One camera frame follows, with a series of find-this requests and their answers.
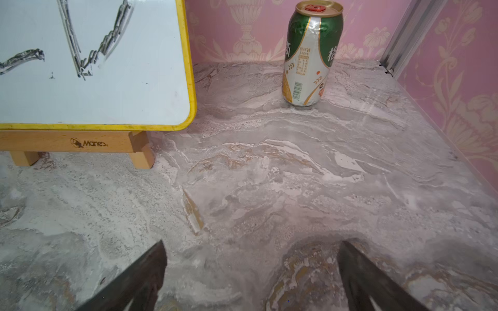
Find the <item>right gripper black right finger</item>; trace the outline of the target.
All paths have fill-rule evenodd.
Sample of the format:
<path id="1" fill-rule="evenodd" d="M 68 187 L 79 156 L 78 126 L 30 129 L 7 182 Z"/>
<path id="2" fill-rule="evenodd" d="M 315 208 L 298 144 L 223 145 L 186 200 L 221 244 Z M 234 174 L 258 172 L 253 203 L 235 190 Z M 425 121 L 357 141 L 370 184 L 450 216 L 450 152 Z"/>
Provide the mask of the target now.
<path id="1" fill-rule="evenodd" d="M 349 310 L 427 310 L 353 244 L 342 241 L 338 269 Z"/>

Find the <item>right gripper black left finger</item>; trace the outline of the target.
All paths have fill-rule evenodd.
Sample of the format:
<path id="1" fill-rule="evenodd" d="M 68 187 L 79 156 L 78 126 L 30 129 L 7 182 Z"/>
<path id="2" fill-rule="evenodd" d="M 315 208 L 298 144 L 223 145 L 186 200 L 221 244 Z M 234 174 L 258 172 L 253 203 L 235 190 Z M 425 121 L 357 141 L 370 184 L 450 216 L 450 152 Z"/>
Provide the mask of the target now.
<path id="1" fill-rule="evenodd" d="M 166 267 L 165 246 L 162 241 L 158 241 L 78 309 L 154 310 Z"/>

